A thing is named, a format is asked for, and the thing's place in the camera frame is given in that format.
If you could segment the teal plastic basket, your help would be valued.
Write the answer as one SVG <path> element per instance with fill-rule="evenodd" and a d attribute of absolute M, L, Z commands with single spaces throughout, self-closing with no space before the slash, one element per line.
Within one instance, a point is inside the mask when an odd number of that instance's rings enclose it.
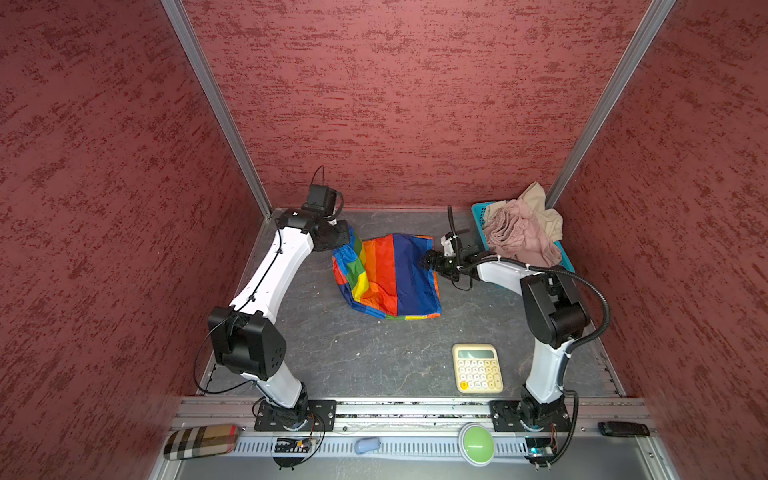
<path fill-rule="evenodd" d="M 471 213 L 473 215 L 473 219 L 476 225 L 476 229 L 478 230 L 478 234 L 482 240 L 483 246 L 485 248 L 488 248 L 488 243 L 486 236 L 483 232 L 483 227 L 485 225 L 485 213 L 489 206 L 492 205 L 492 202 L 481 202 L 481 203 L 475 203 L 471 206 Z M 566 270 L 574 273 L 575 269 L 574 266 L 569 259 L 564 247 L 562 246 L 560 241 L 555 241 L 554 245 L 559 249 L 561 253 L 561 261 L 560 265 L 565 268 Z"/>

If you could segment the rainbow striped shorts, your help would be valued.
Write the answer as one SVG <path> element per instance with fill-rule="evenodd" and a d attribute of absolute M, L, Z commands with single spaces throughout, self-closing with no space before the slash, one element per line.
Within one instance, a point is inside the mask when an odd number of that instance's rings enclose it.
<path fill-rule="evenodd" d="M 354 310 L 384 320 L 441 315 L 437 274 L 420 265 L 434 246 L 430 236 L 389 234 L 350 241 L 332 251 L 336 284 Z"/>

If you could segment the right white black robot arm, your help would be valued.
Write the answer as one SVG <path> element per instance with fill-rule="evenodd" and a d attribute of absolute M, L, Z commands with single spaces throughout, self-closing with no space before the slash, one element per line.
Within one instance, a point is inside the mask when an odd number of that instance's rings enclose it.
<path fill-rule="evenodd" d="M 526 324 L 535 343 L 515 416 L 528 431 L 540 431 L 564 418 L 565 371 L 573 347 L 590 323 L 577 276 L 560 265 L 537 267 L 488 252 L 461 259 L 429 250 L 420 266 L 452 281 L 467 276 L 522 297 Z"/>

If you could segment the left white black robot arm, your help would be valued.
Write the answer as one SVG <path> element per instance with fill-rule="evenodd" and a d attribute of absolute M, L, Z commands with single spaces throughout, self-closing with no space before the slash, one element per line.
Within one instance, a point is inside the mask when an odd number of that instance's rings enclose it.
<path fill-rule="evenodd" d="M 299 267 L 313 252 L 349 243 L 349 227 L 340 206 L 326 211 L 304 205 L 275 221 L 276 231 L 265 258 L 243 290 L 227 307 L 208 317 L 215 361 L 253 383 L 277 422 L 297 431 L 311 417 L 306 386 L 285 363 L 287 341 L 276 327 L 279 307 Z"/>

